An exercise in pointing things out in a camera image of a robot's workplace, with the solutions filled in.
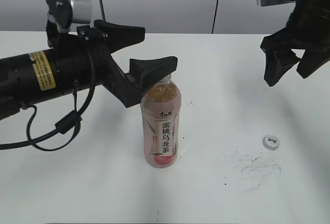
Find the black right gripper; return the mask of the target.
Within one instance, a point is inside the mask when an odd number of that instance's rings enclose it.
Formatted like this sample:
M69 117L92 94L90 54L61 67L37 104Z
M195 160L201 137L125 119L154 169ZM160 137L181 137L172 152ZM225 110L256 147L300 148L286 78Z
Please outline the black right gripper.
M299 0L285 28L264 37L264 80L273 87L298 62L297 73L308 78L329 61L329 0ZM304 50L297 57L293 49Z

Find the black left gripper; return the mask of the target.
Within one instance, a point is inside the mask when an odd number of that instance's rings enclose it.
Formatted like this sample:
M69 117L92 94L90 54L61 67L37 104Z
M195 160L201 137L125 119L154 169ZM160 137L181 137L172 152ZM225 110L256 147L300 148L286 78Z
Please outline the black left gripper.
M46 34L49 50L45 54L56 83L45 92L46 100L71 93L77 81L78 90L104 86L129 108L140 104L154 85L177 69L177 57L169 56L130 59L129 72L121 70L112 53L143 42L144 27L95 20L94 27L79 26L76 35L59 33L55 25L47 25Z

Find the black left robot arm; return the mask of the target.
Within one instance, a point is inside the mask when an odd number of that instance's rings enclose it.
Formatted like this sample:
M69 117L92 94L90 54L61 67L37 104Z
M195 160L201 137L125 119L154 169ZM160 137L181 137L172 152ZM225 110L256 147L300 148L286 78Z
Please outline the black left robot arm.
M1 59L1 118L19 112L24 104L37 104L77 89L102 85L125 107L139 104L161 79L174 72L178 59L129 61L123 72L114 52L143 42L145 28L96 20L77 34L54 32L48 50Z

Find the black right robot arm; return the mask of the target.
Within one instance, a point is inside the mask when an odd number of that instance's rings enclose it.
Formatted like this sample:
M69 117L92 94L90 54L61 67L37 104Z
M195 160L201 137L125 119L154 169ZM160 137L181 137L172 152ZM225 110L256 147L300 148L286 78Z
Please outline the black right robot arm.
M297 65L307 78L329 62L329 0L257 0L260 7L295 3L286 26L263 38L266 56L264 80L273 87Z

